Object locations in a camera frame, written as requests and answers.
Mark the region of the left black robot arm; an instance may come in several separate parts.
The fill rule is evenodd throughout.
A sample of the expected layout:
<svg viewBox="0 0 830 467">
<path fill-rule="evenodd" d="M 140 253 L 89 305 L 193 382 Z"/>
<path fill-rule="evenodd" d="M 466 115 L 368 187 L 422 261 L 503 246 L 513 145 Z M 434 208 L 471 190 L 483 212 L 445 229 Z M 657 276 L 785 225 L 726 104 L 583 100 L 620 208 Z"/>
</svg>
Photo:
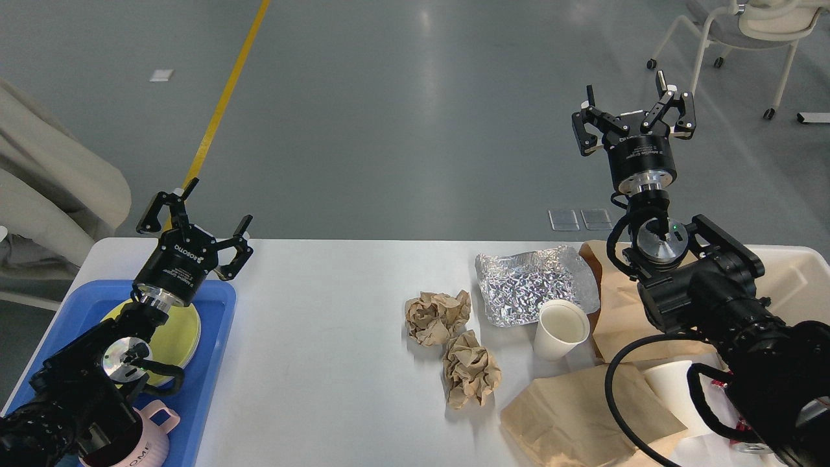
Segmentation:
<svg viewBox="0 0 830 467">
<path fill-rule="evenodd" d="M 161 363 L 150 349 L 175 305 L 191 305 L 210 272 L 236 278 L 253 248 L 244 216 L 228 239 L 218 240 L 189 220 L 186 200 L 198 184 L 158 192 L 136 230 L 160 234 L 158 245 L 133 281 L 119 315 L 104 319 L 45 359 L 30 379 L 34 396 L 2 417 L 3 466 L 54 466 L 66 454 L 86 465 L 106 459 L 146 462 L 160 448 L 146 437 L 149 414 L 134 408 L 142 393 L 175 395 L 184 369 Z"/>
</svg>

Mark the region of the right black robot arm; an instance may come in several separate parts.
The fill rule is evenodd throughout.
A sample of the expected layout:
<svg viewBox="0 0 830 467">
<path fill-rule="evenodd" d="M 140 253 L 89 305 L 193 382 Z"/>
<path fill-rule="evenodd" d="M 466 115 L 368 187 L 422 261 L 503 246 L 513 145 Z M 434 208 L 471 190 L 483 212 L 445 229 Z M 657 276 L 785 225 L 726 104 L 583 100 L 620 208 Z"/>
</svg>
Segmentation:
<svg viewBox="0 0 830 467">
<path fill-rule="evenodd" d="M 604 378 L 611 416 L 645 455 L 672 461 L 643 442 L 625 422 L 613 395 L 623 358 L 653 342 L 708 343 L 728 370 L 694 363 L 687 383 L 694 408 L 714 433 L 762 443 L 789 466 L 828 465 L 829 334 L 827 323 L 794 326 L 768 310 L 755 279 L 764 263 L 703 215 L 687 224 L 668 213 L 668 186 L 677 172 L 670 139 L 696 130 L 693 93 L 678 91 L 656 71 L 658 101 L 649 110 L 612 115 L 596 106 L 592 86 L 571 116 L 579 152 L 605 150 L 614 192 L 625 214 L 611 230 L 606 254 L 637 283 L 647 320 L 659 334 L 614 355 Z"/>
</svg>

